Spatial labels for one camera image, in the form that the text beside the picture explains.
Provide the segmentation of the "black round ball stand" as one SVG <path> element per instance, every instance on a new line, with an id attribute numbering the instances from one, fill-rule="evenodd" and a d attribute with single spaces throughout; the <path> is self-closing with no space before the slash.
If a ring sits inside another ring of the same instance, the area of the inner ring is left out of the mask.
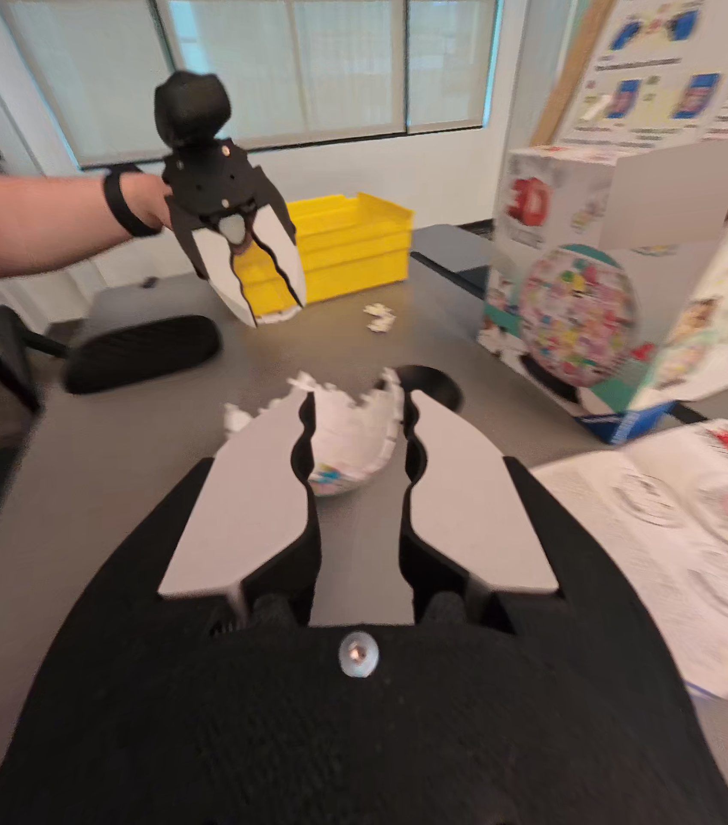
<path id="1" fill-rule="evenodd" d="M 447 373 L 424 365 L 403 365 L 394 368 L 405 396 L 424 393 L 454 413 L 462 410 L 464 396 L 460 386 Z"/>

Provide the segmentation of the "large window with blinds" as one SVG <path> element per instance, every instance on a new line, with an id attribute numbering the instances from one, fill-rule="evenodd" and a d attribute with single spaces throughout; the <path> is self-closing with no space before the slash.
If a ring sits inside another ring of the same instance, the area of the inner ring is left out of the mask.
<path id="1" fill-rule="evenodd" d="M 9 1 L 0 14 L 81 168 L 160 157 L 153 91 L 215 74 L 248 150 L 473 129 L 501 2 Z"/>

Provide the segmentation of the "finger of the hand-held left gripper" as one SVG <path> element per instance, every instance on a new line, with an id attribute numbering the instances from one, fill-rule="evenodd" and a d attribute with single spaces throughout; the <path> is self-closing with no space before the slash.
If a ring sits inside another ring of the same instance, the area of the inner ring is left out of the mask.
<path id="1" fill-rule="evenodd" d="M 198 232 L 196 250 L 206 279 L 222 302 L 243 324 L 256 328 L 257 320 L 249 304 L 242 281 L 234 268 L 234 254 L 229 241 L 217 232 Z"/>
<path id="2" fill-rule="evenodd" d="M 278 315 L 298 314 L 307 303 L 306 276 L 297 244 L 272 207 L 257 210 L 252 220 L 251 239 L 254 246 L 269 258 L 294 302 L 289 309 L 278 312 Z"/>

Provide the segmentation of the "person's left hand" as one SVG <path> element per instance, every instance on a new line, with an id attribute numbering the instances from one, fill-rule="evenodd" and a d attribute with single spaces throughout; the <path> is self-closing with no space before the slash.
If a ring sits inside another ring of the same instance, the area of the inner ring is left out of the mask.
<path id="1" fill-rule="evenodd" d="M 170 187 L 155 174 L 127 171 L 120 178 L 122 196 L 132 214 L 152 230 L 173 230 L 167 198 Z"/>

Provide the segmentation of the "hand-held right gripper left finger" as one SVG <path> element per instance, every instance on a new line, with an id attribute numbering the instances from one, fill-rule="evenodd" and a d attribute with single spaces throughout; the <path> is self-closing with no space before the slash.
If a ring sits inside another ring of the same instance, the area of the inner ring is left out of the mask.
<path id="1" fill-rule="evenodd" d="M 309 475 L 315 397 L 294 389 L 229 435 L 216 453 L 159 595 L 310 601 L 321 540 Z"/>

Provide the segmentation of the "white instruction leaflet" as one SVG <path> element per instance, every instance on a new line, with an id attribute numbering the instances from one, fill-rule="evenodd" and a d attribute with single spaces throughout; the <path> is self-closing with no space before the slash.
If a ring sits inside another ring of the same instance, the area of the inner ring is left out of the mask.
<path id="1" fill-rule="evenodd" d="M 532 473 L 629 580 L 689 691 L 728 700 L 728 420 Z"/>

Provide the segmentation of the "assembled white puzzle section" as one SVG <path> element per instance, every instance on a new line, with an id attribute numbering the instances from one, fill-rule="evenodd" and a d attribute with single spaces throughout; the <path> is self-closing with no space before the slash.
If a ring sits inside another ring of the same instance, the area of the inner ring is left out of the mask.
<path id="1" fill-rule="evenodd" d="M 404 410 L 394 369 L 359 397 L 304 370 L 287 385 L 254 413 L 224 405 L 225 443 L 206 480 L 220 510 L 306 510 L 310 498 L 356 490 L 390 462 Z"/>

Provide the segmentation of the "colourful puzzle box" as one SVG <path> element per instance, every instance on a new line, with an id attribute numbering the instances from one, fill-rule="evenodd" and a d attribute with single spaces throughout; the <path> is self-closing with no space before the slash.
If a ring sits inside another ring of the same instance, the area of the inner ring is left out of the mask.
<path id="1" fill-rule="evenodd" d="M 728 138 L 514 150 L 499 196 L 494 357 L 607 445 L 728 389 Z"/>

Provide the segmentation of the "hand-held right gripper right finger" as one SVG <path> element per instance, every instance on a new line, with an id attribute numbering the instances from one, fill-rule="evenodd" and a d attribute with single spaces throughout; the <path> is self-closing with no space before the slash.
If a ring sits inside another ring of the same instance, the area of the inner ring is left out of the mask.
<path id="1" fill-rule="evenodd" d="M 400 572 L 413 597 L 549 595 L 555 573 L 504 454 L 419 389 L 405 398 Z"/>

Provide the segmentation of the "black wristband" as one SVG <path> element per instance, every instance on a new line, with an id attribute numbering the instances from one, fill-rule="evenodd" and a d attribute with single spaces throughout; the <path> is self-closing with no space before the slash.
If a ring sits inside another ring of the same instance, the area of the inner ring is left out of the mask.
<path id="1" fill-rule="evenodd" d="M 125 174 L 142 174 L 143 170 L 132 162 L 112 164 L 102 179 L 102 191 L 107 207 L 121 227 L 135 239 L 152 238 L 163 232 L 163 227 L 153 228 L 142 221 L 127 204 L 122 191 Z"/>

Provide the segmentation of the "person's left forearm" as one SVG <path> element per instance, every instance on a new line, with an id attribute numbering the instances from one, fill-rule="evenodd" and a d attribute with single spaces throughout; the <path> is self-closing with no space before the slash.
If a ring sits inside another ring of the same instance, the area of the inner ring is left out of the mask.
<path id="1" fill-rule="evenodd" d="M 131 239 L 99 179 L 0 176 L 0 280 L 56 272 Z"/>

